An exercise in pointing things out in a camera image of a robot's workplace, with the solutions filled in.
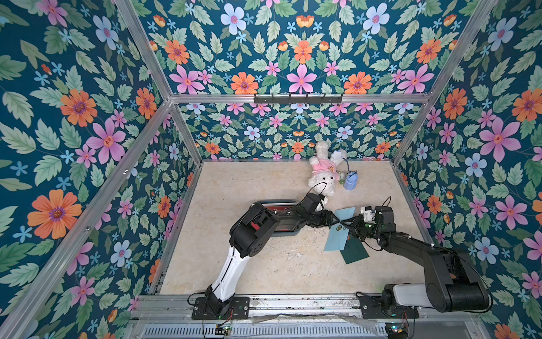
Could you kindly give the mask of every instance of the light blue envelope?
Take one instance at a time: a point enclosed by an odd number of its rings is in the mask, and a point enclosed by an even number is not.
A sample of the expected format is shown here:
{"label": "light blue envelope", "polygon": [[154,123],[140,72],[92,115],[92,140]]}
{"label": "light blue envelope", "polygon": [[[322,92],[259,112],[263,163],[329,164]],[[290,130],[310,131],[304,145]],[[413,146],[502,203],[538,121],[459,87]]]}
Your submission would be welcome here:
{"label": "light blue envelope", "polygon": [[[350,219],[354,216],[356,211],[355,207],[337,209],[335,211],[335,216],[339,220]],[[327,236],[326,246],[324,247],[324,252],[330,251],[342,251],[348,239],[348,228],[344,227],[340,223],[332,225],[330,228],[330,233]]]}

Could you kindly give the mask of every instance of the toy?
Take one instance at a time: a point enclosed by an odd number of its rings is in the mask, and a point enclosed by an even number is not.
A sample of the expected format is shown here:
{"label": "toy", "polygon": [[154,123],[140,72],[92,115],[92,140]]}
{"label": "toy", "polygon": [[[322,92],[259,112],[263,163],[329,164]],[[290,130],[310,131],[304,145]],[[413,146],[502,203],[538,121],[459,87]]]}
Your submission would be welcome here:
{"label": "toy", "polygon": [[315,149],[316,155],[309,159],[313,171],[308,185],[315,193],[323,194],[322,204],[327,204],[327,198],[335,194],[335,182],[339,181],[337,166],[346,158],[346,151],[335,151],[327,158],[329,145],[325,141],[319,141]]}

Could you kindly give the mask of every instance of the wall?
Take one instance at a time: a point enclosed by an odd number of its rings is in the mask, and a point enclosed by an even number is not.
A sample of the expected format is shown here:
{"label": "wall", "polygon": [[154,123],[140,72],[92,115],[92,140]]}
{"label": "wall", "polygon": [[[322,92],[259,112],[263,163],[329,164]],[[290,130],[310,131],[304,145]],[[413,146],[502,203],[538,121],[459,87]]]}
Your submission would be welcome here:
{"label": "wall", "polygon": [[500,1],[401,162],[435,242],[469,251],[499,339],[541,332],[540,1]]}

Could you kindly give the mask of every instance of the metal bar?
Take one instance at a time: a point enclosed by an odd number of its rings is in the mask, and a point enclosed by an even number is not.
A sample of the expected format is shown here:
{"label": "metal bar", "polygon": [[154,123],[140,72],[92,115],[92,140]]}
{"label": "metal bar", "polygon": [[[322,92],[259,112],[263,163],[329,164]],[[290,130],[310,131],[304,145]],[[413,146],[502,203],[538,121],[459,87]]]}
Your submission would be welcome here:
{"label": "metal bar", "polygon": [[493,9],[493,7],[497,4],[498,0],[480,0],[478,5],[476,6],[476,9],[474,10],[474,13],[470,17],[469,21],[465,25],[465,28],[463,29],[463,32],[461,33],[459,39],[457,40],[457,45],[455,46],[454,50],[450,53],[450,57],[448,58],[448,61],[442,68],[441,72],[438,74],[437,79],[433,83],[433,86],[429,92],[430,98],[429,101],[422,106],[420,111],[418,112],[418,115],[410,125],[410,128],[408,129],[408,132],[406,133],[405,137],[401,141],[401,146],[399,146],[399,149],[393,156],[393,163],[396,165],[399,164],[399,161],[403,158],[405,152],[407,151],[408,147],[410,147],[410,144],[416,137],[416,134],[422,127],[427,114],[431,112],[431,109],[435,106],[438,97],[444,91],[446,88],[446,85],[450,81],[451,75],[454,74],[456,68],[459,66],[459,63],[465,56],[465,53],[467,52],[467,49],[470,47],[470,44],[474,41],[474,38],[476,38],[476,35],[482,28],[482,25],[484,21],[487,19],[487,16]]}
{"label": "metal bar", "polygon": [[68,265],[79,253],[81,246],[90,235],[89,231],[101,218],[107,205],[109,205],[109,202],[126,179],[127,171],[132,169],[134,163],[148,146],[151,138],[154,137],[154,132],[164,121],[169,109],[169,103],[164,103],[157,109],[128,152],[122,157],[109,178],[81,214],[71,231],[64,237],[41,269],[28,292],[24,294],[19,304],[6,318],[0,327],[0,338],[20,339],[23,336],[26,328],[36,318],[42,305],[45,304],[53,290],[58,286]]}
{"label": "metal bar", "polygon": [[186,191],[186,195],[184,197],[184,202],[183,202],[183,208],[177,215],[177,219],[175,220],[175,223],[173,224],[173,229],[171,230],[171,236],[167,241],[166,248],[164,249],[164,253],[162,254],[162,258],[160,259],[160,264],[158,265],[156,269],[156,274],[154,275],[155,278],[151,284],[150,294],[154,294],[157,292],[160,278],[162,277],[162,274],[165,274],[165,272],[167,271],[167,268],[169,267],[171,257],[173,256],[173,252],[175,251],[175,247],[177,246],[180,230],[183,227],[184,220],[186,219],[186,214],[188,213],[188,209],[190,207],[190,201],[192,200],[194,192],[196,191],[196,185],[198,183],[199,175],[201,171],[202,171],[202,167],[196,167],[194,169],[194,177],[192,178],[190,187]]}
{"label": "metal bar", "polygon": [[184,141],[184,144],[188,149],[188,153],[192,157],[192,160],[194,161],[196,166],[200,167],[202,163],[202,157],[196,147],[196,142],[194,141],[192,133],[190,133],[190,130],[188,129],[188,124],[183,118],[183,114],[180,111],[179,105],[173,105],[171,116],[173,117],[173,121],[175,121],[175,124],[179,128],[181,139]]}
{"label": "metal bar", "polygon": [[412,216],[414,217],[414,220],[416,221],[416,225],[418,226],[418,229],[420,230],[420,233],[422,234],[422,240],[427,242],[428,244],[432,244],[433,239],[431,238],[431,235],[429,235],[429,231],[423,224],[422,217],[420,216],[418,208],[416,207],[416,204],[414,203],[414,199],[412,199],[412,196],[410,195],[410,191],[408,190],[407,185],[405,185],[403,179],[401,178],[401,173],[400,173],[399,168],[395,166],[393,163],[391,163],[391,168],[393,169],[395,178],[397,178],[399,187],[401,187],[401,191],[403,192],[406,203],[408,204],[408,207],[410,208],[410,212],[412,213]]}
{"label": "metal bar", "polygon": [[[174,104],[231,104],[231,103],[254,103],[254,98],[262,100],[265,98],[269,103],[276,103],[273,99],[283,102],[284,99],[289,99],[290,103],[304,103],[306,99],[322,99],[323,94],[275,94],[275,95],[237,95],[237,94],[178,94],[171,96]],[[418,94],[345,94],[326,95],[326,99],[339,97],[343,103],[428,103],[430,96],[426,93]]]}
{"label": "metal bar", "polygon": [[138,18],[131,0],[117,0],[115,1],[115,4],[134,39],[135,45],[141,53],[143,62],[147,66],[149,72],[151,72],[152,79],[154,79],[162,99],[167,101],[171,94],[173,94],[173,91],[171,90],[169,82],[167,81],[154,51],[151,49],[151,43],[149,38],[147,38],[147,33],[141,25],[141,21]]}

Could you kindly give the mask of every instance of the floor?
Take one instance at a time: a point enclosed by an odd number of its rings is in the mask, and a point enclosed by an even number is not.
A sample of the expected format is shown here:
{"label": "floor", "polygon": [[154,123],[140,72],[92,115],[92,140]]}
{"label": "floor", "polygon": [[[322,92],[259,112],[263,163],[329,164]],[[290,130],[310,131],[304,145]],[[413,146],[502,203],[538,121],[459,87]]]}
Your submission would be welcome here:
{"label": "floor", "polygon": [[[376,206],[392,196],[397,230],[421,239],[390,163],[354,161],[350,167],[358,170],[357,188],[347,191],[337,184],[326,209]],[[339,171],[346,171],[345,163]],[[250,204],[299,200],[309,189],[310,175],[306,161],[204,163],[160,294],[205,290],[226,260],[231,226]],[[296,236],[271,238],[247,264],[236,293],[372,293],[381,292],[385,284],[424,281],[421,266],[386,251],[367,248],[369,258],[346,265],[339,251],[323,251],[328,232],[305,227]]]}

